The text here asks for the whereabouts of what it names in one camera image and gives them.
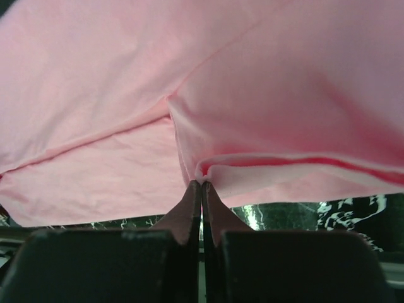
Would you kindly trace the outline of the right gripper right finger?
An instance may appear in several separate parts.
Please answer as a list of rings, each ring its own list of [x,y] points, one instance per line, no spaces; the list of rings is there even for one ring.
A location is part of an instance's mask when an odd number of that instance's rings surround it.
[[[201,187],[208,302],[395,302],[365,240],[346,231],[255,231]]]

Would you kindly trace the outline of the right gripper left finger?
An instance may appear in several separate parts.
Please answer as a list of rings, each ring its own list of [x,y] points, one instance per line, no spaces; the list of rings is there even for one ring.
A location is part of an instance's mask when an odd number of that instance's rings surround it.
[[[201,187],[148,229],[42,229],[21,245],[2,302],[197,302]]]

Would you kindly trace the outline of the pink t shirt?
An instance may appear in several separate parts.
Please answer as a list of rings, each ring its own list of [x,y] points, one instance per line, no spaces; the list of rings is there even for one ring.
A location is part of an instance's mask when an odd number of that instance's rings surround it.
[[[1,205],[24,227],[403,191],[402,1],[17,1]]]

